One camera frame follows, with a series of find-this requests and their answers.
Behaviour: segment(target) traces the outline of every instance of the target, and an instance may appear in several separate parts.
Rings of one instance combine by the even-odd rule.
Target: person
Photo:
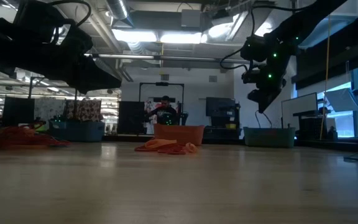
[[[158,124],[174,124],[176,121],[177,111],[170,105],[169,96],[161,98],[161,106],[147,114],[147,117],[157,115]]]

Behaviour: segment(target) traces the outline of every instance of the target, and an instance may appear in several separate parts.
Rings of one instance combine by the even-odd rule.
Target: window
[[[327,91],[335,91],[341,90],[344,88],[350,88],[351,82],[344,83]],[[317,99],[324,99],[324,92],[317,94]],[[318,108],[323,107],[323,103],[318,104]],[[331,113],[327,115],[327,118],[334,118],[336,124],[336,131],[338,133],[338,137],[340,138],[351,138],[354,137],[354,119],[353,119],[353,111],[342,111],[335,112],[334,108],[330,106],[327,101],[326,107],[331,110]]]

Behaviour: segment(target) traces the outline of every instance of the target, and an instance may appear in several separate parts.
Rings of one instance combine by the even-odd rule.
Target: whiteboard
[[[312,93],[298,98],[284,100],[281,102],[283,115],[283,128],[290,127],[299,130],[298,117],[294,117],[294,113],[301,113],[306,111],[316,111],[317,108],[317,93]]]

